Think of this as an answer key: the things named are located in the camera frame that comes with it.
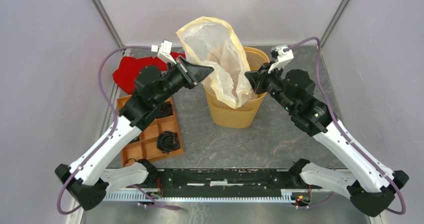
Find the cream plastic trash bag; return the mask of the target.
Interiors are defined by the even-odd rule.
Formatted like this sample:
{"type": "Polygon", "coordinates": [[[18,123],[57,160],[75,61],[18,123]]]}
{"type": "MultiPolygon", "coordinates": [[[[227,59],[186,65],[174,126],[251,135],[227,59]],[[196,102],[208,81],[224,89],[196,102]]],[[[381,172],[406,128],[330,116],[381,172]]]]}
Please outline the cream plastic trash bag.
{"type": "Polygon", "coordinates": [[[219,101],[235,109],[252,98],[253,89],[245,76],[251,70],[246,52],[228,22],[199,17],[176,35],[189,62],[213,68],[202,84],[219,101]]]}

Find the yellow mesh trash bin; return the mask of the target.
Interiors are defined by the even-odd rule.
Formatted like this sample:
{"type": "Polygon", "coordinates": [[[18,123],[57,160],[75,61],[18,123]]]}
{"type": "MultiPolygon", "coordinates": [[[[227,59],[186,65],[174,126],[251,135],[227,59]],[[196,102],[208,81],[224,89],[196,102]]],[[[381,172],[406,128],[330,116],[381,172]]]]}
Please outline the yellow mesh trash bin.
{"type": "MultiPolygon", "coordinates": [[[[257,48],[244,47],[244,51],[252,70],[257,70],[262,64],[269,62],[267,54],[257,48]]],[[[204,90],[212,121],[218,126],[228,128],[249,127],[266,96],[266,93],[254,95],[253,99],[248,100],[241,107],[233,109],[220,102],[207,87],[204,87],[204,90]]]]}

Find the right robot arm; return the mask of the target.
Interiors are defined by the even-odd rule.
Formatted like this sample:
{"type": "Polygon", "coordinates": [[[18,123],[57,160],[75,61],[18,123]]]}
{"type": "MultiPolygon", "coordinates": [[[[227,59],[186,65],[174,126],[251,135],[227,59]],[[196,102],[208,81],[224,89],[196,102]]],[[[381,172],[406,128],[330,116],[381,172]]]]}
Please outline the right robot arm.
{"type": "Polygon", "coordinates": [[[308,184],[326,188],[372,217],[388,210],[392,201],[401,197],[408,175],[383,165],[352,137],[327,104],[314,97],[315,82],[306,71],[293,69],[284,73],[265,64],[245,76],[255,93],[268,93],[288,112],[299,130],[325,146],[348,169],[339,172],[300,159],[288,175],[293,187],[308,184]]]}

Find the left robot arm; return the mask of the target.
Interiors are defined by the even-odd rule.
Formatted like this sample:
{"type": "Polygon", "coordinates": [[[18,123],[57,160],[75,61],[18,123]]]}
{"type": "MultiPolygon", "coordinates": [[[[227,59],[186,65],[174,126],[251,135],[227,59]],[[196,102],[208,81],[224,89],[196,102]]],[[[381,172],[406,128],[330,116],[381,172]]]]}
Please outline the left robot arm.
{"type": "Polygon", "coordinates": [[[73,163],[60,164],[55,174],[62,182],[56,207],[61,214],[71,214],[61,208],[67,191],[84,210],[91,210],[110,192],[131,185],[152,187],[157,174],[136,162],[120,169],[107,170],[114,157],[160,115],[160,106],[185,87],[192,89],[213,73],[213,67],[189,63],[183,57],[168,64],[167,71],[157,66],[142,68],[136,77],[135,90],[120,111],[113,111],[113,123],[93,146],[73,163]]]}

